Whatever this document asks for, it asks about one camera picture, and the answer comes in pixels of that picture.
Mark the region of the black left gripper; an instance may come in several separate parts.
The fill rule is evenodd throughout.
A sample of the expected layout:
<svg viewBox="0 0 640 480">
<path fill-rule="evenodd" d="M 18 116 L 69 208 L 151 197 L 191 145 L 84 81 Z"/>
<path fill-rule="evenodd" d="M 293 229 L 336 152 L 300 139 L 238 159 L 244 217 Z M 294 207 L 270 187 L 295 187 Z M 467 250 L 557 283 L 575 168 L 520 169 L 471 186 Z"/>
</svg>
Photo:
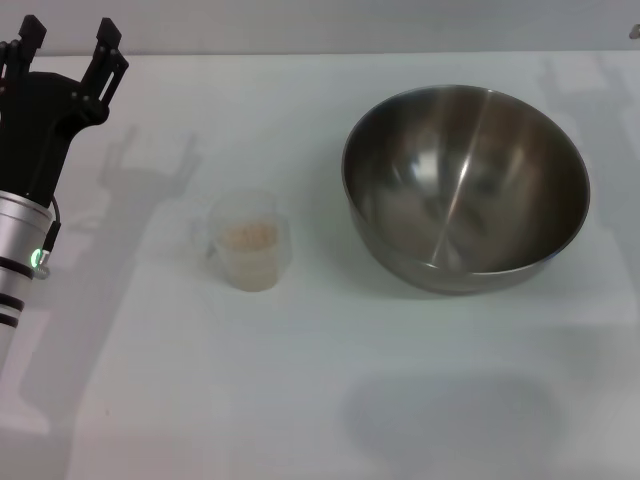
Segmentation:
<svg viewBox="0 0 640 480">
<path fill-rule="evenodd" d="M 129 67 L 119 50 L 120 30 L 103 17 L 80 82 L 29 72 L 46 33 L 30 14 L 24 17 L 19 39 L 1 42 L 1 190 L 34 203 L 52 201 L 72 140 L 81 130 L 106 121 Z"/>
</svg>

